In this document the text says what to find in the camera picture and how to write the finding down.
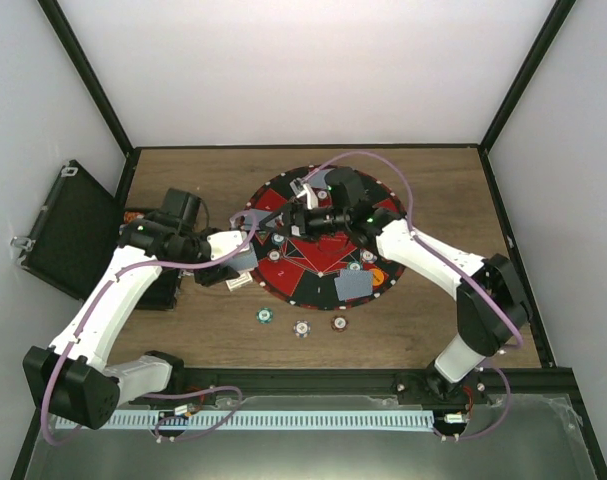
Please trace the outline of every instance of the red and black mat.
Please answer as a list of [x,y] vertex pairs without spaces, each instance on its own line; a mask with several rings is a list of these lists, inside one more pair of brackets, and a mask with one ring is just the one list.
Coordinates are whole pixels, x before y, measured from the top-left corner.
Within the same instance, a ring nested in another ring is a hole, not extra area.
[[[282,173],[266,182],[250,199],[247,208],[257,213],[271,213],[293,196],[290,182],[302,178],[314,167],[301,167]],[[331,205],[326,172],[319,172],[310,184],[319,195],[319,206]],[[405,215],[405,209],[394,193],[375,178],[357,171],[367,194],[376,205]],[[324,236],[317,243],[284,239],[278,235],[257,232],[252,244],[258,260],[254,279],[268,292],[305,308],[337,310],[354,307],[378,298],[393,286],[404,267],[372,255],[352,245],[343,233]],[[341,270],[369,270],[373,276],[372,294],[345,301],[339,300],[334,279]]]

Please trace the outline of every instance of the green poker chip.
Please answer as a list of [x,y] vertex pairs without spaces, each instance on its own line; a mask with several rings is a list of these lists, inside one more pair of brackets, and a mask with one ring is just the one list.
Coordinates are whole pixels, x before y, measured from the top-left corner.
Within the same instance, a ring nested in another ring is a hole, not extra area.
[[259,323],[270,323],[272,318],[274,317],[274,313],[269,308],[262,308],[258,312],[256,312],[256,319]]

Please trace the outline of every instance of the poker chip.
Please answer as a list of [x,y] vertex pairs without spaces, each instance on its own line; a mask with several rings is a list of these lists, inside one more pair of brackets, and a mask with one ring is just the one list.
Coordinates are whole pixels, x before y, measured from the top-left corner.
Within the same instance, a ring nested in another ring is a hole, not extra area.
[[260,323],[270,323],[272,321],[272,317],[274,317],[274,314],[269,308],[262,308],[256,313],[256,319]]
[[348,321],[347,318],[345,317],[341,317],[341,316],[336,316],[332,319],[332,330],[334,330],[335,332],[344,332],[345,329],[347,328],[348,325]]
[[278,250],[270,250],[270,253],[267,254],[267,258],[272,262],[278,262],[281,259],[281,252]]
[[278,233],[272,235],[272,242],[274,245],[282,245],[284,241],[285,237],[283,235],[279,235]]
[[305,338],[310,334],[310,323],[305,320],[299,320],[294,324],[294,334],[299,338]]
[[368,252],[367,250],[363,250],[361,253],[361,260],[365,263],[374,263],[376,261],[376,255],[372,252]]

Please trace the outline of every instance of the red poker chip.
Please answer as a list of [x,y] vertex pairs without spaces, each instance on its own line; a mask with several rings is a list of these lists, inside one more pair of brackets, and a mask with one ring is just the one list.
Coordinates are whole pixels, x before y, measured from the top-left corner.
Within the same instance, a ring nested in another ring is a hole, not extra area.
[[339,333],[344,332],[347,329],[348,323],[347,318],[342,315],[337,315],[332,318],[332,330]]

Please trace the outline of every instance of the metal bracket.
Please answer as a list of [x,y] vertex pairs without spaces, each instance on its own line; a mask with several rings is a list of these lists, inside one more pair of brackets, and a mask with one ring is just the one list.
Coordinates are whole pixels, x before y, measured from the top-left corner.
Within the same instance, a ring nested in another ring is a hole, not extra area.
[[79,172],[79,169],[77,167],[63,167],[61,169],[61,176],[62,177],[73,177],[78,172]]
[[10,245],[24,252],[32,251],[35,241],[28,237],[12,237]]

